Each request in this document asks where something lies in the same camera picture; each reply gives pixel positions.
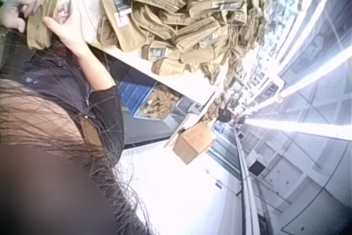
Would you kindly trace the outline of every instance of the person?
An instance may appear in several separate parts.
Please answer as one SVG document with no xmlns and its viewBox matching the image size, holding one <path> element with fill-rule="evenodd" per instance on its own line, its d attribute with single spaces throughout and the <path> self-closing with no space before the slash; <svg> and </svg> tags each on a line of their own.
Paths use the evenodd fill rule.
<svg viewBox="0 0 352 235">
<path fill-rule="evenodd" d="M 23 12 L 35 12 L 37 3 L 42 4 L 42 0 L 9 2 L 4 4 L 2 11 L 0 10 L 0 22 L 23 32 L 24 20 L 16 17 Z M 6 234 L 41 234 L 33 231 L 38 231 L 36 229 L 39 226 L 45 227 L 46 231 L 54 231 L 62 225 L 66 225 L 65 231 L 70 228 L 70 232 L 60 233 L 56 230 L 54 233 L 43 234 L 107 234 L 102 230 L 99 233 L 93 232 L 95 229 L 92 227 L 87 228 L 88 223 L 92 226 L 90 220 L 66 217 L 66 222 L 63 222 L 57 216 L 43 213 L 48 209 L 55 211 L 63 207 L 65 210 L 62 212 L 75 211 L 74 203 L 59 203 L 57 199 L 51 199 L 51 196 L 64 199 L 60 194 L 68 192 L 69 185 L 73 186 L 76 196 L 66 193 L 69 197 L 67 199 L 79 200 L 82 204 L 91 200 L 79 197 L 79 194 L 84 195 L 85 188 L 80 186 L 80 181 L 66 179 L 67 176 L 72 176 L 71 173 L 57 172 L 62 166 L 56 166 L 54 161 L 45 162 L 50 160 L 47 156 L 36 159 L 37 156 L 27 154 L 26 150 L 44 151 L 76 165 L 85 172 L 99 186 L 109 202 L 115 221 L 114 234 L 153 234 L 147 216 L 144 220 L 137 216 L 138 196 L 116 174 L 117 164 L 124 149 L 119 91 L 106 65 L 95 56 L 83 39 L 81 14 L 76 2 L 72 1 L 71 8 L 68 3 L 59 5 L 53 17 L 44 17 L 43 21 L 58 37 L 53 38 L 51 48 L 34 52 L 32 57 L 25 59 L 25 63 L 16 63 L 16 58 L 3 62 L 0 85 L 0 157 L 4 157 L 2 154 L 5 152 L 9 157 L 16 157 L 15 154 L 11 156 L 9 150 L 23 147 L 20 153 L 26 155 L 19 156 L 23 162 L 17 163 L 23 169 L 15 168 L 14 173 L 10 174 L 14 179 L 10 182 L 24 179 L 23 185 L 19 185 L 14 192 L 22 198 L 31 197 L 31 201 L 43 200 L 39 204 L 22 205 L 29 210 L 31 216 L 37 217 L 31 220 L 40 220 L 40 223 L 30 222 L 26 227 L 32 230 L 19 232 L 16 227 L 23 224 L 22 220 L 18 217 L 14 220 L 9 216 L 18 215 L 13 211 L 18 209 L 17 204 L 22 200 L 16 200 L 15 207 L 9 206 L 9 199 L 4 198 L 2 193 L 5 186 L 2 182 L 7 178 L 0 177 L 0 204 L 7 205 L 0 205 L 0 222 L 7 223 L 10 219 L 9 223 L 20 223 L 19 226 L 10 225 L 12 230 L 7 230 Z M 11 33 L 15 36 L 14 45 L 18 50 L 19 40 L 25 37 L 14 31 Z M 47 177 L 21 176 L 22 173 L 36 176 L 34 165 L 41 168 L 40 172 L 45 171 L 45 168 L 55 171 L 50 174 L 50 182 L 56 187 L 51 189 L 52 195 L 43 191 L 46 189 L 40 189 L 46 184 Z M 85 206 L 87 209 L 98 207 L 88 207 L 87 204 Z M 100 223 L 97 225 L 101 227 L 104 223 L 102 217 L 94 217 L 96 221 L 92 223 Z"/>
</svg>

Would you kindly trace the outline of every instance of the hanging tag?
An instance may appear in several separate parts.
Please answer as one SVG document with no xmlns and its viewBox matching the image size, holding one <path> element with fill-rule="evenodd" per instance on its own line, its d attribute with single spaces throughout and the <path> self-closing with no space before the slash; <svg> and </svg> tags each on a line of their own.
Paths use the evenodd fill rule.
<svg viewBox="0 0 352 235">
<path fill-rule="evenodd" d="M 208 44 L 210 42 L 212 42 L 213 40 L 215 40 L 218 37 L 217 33 L 212 33 L 211 35 L 209 35 L 208 37 L 206 37 L 204 40 L 199 42 L 199 45 L 201 48 L 205 48 L 206 46 L 208 46 Z"/>
<path fill-rule="evenodd" d="M 169 55 L 168 48 L 151 48 L 150 49 L 150 57 L 154 58 L 163 58 Z"/>
<path fill-rule="evenodd" d="M 221 4 L 225 3 L 224 0 L 221 1 L 214 1 L 213 3 L 211 3 L 211 7 L 212 8 L 219 8 L 221 6 Z"/>
<path fill-rule="evenodd" d="M 237 3 L 228 3 L 228 4 L 222 4 L 220 5 L 220 10 L 231 10 L 231 11 L 236 11 L 239 8 L 241 8 L 242 2 L 237 2 Z"/>
<path fill-rule="evenodd" d="M 123 27 L 123 26 L 128 25 L 128 22 L 129 22 L 129 20 L 128 20 L 128 15 L 122 15 L 122 16 L 120 16 L 120 14 L 116 12 L 116 13 L 114 14 L 114 16 L 115 16 L 115 21 L 116 21 L 116 24 L 117 24 L 117 27 L 118 27 L 118 28 L 121 28 L 121 27 Z"/>
<path fill-rule="evenodd" d="M 132 13 L 131 3 L 129 0 L 113 0 L 113 2 L 120 16 Z"/>
</svg>

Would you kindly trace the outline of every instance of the white countertop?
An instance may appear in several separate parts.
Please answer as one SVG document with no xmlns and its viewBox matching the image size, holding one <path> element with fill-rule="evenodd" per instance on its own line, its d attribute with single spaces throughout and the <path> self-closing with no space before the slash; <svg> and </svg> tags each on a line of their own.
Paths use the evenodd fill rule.
<svg viewBox="0 0 352 235">
<path fill-rule="evenodd" d="M 58 4 L 66 1 L 68 0 L 59 0 Z M 181 76 L 159 76 L 151 72 L 151 63 L 141 58 L 140 51 L 125 53 L 115 46 L 101 47 L 96 38 L 98 22 L 103 14 L 99 0 L 76 0 L 76 2 L 82 13 L 83 35 L 86 42 L 102 49 L 111 56 L 154 78 L 160 83 L 169 86 L 194 102 L 204 105 L 215 91 L 216 86 L 223 82 L 227 72 L 226 67 L 222 68 L 216 85 L 211 86 L 209 81 L 203 76 L 201 70 L 193 74 L 185 71 Z"/>
</svg>

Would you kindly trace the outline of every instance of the cardboard box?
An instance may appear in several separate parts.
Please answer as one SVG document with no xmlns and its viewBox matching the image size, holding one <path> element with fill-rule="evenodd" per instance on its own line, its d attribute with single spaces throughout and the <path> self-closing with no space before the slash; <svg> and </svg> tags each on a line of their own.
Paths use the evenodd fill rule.
<svg viewBox="0 0 352 235">
<path fill-rule="evenodd" d="M 214 144 L 215 139 L 213 131 L 206 124 L 200 122 L 179 135 L 173 151 L 188 165 L 207 151 Z"/>
</svg>

